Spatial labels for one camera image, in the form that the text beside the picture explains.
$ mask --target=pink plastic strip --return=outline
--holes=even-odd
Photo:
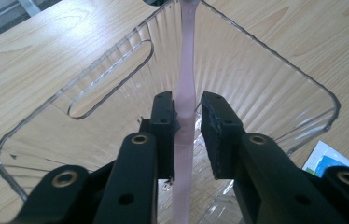
[[[172,221],[174,224],[189,223],[196,108],[194,28],[198,3],[199,0],[180,0],[183,39],[180,76],[174,103],[177,121],[181,128],[174,138],[175,182],[172,197]]]

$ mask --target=black metal bracket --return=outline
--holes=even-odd
[[[72,165],[51,171],[11,223],[156,223],[157,180],[175,178],[177,128],[172,94],[158,94],[116,161],[91,174]],[[246,223],[349,223],[349,168],[328,168],[323,178],[303,172],[270,137],[246,133],[211,92],[202,95],[201,129],[213,175],[234,179]]]
[[[349,168],[332,167],[321,179],[309,175],[270,137],[245,133],[223,97],[204,92],[202,102],[214,176],[234,179],[246,223],[349,223]]]

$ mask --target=container handle slot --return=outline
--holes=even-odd
[[[140,41],[70,102],[67,115],[72,119],[84,119],[89,116],[146,65],[153,53],[154,45],[151,40]],[[93,68],[101,66],[102,63],[104,62],[97,63]]]

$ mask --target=transparent plastic bin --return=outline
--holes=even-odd
[[[23,200],[59,166],[92,172],[114,160],[123,138],[149,118],[153,97],[175,93],[179,5],[160,7],[1,139],[0,174]],[[224,96],[247,132],[268,135],[288,155],[327,131],[340,109],[330,91],[204,2],[196,14],[195,82],[197,96]],[[196,127],[191,223],[238,223],[231,182],[213,178],[199,116]],[[158,209],[159,223],[170,222],[164,181]]]

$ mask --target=wood grain surface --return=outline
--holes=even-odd
[[[349,158],[349,1],[209,0],[334,92],[342,109],[319,137]],[[0,35],[0,138],[156,8],[142,0],[62,0]],[[318,139],[297,151],[301,166]],[[0,222],[21,200],[0,177]]]

